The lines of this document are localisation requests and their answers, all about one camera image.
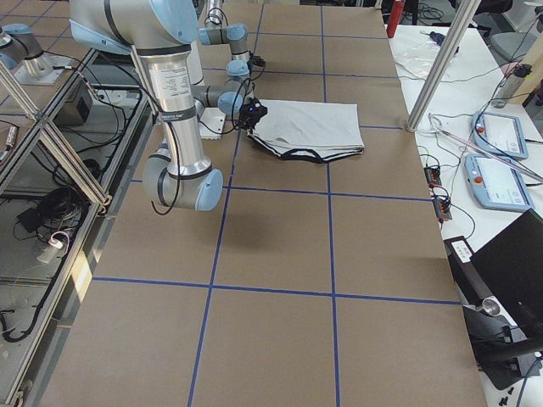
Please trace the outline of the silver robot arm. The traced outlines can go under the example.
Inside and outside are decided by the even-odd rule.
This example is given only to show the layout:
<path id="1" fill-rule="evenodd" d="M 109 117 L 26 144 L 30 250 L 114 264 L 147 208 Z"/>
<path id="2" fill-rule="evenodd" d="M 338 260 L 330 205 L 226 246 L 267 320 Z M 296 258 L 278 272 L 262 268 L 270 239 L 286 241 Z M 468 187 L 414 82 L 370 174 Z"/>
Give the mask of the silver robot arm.
<path id="1" fill-rule="evenodd" d="M 244 24 L 230 24 L 223 1 L 204 2 L 204 22 L 199 28 L 199 40 L 205 46 L 228 45 L 232 60 L 251 63 L 252 52 L 248 49 L 248 30 Z"/>
<path id="2" fill-rule="evenodd" d="M 144 166 L 143 186 L 153 206 L 212 210 L 223 175 L 204 153 L 200 117 L 217 108 L 233 128 L 252 131 L 267 114 L 255 97 L 245 25 L 198 26 L 191 1 L 72 1 L 70 28 L 80 44 L 130 55 L 162 125 L 165 142 Z M 200 86 L 188 58 L 195 42 L 227 44 L 232 61 L 223 86 Z"/>

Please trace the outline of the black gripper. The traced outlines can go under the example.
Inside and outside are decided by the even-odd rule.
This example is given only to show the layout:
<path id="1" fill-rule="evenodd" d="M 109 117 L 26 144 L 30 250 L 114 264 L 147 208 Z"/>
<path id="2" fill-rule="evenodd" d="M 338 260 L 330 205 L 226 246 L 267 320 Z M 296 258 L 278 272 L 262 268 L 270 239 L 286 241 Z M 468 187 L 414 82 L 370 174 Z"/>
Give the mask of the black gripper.
<path id="1" fill-rule="evenodd" d="M 254 130 L 267 114 L 268 108 L 258 98 L 249 98 L 239 110 L 237 126 L 242 130 Z"/>

